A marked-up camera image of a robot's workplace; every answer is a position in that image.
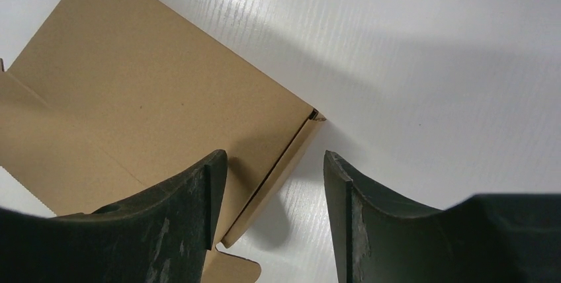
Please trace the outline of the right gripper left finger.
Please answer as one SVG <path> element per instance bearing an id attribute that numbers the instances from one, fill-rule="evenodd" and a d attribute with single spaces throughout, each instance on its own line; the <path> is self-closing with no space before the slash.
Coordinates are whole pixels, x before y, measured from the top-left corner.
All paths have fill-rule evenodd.
<path id="1" fill-rule="evenodd" d="M 2 282 L 200 282 L 228 171 L 218 149 L 90 214 L 1 210 Z"/>

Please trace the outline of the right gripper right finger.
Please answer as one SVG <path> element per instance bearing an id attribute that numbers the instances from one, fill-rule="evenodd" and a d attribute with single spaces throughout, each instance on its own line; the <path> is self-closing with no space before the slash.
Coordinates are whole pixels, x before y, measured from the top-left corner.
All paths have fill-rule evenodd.
<path id="1" fill-rule="evenodd" d="M 559 194 L 476 194 L 438 210 L 333 151 L 323 175 L 340 282 L 560 281 Z"/>

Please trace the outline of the brown cardboard box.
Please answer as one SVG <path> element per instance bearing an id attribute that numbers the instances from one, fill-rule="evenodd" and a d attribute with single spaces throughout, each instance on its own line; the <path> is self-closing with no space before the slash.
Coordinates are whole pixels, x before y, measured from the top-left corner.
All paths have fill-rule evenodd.
<path id="1" fill-rule="evenodd" d="M 1 74 L 1 166 L 51 211 L 92 212 L 223 149 L 226 247 L 323 120 L 158 0 L 61 0 Z"/>

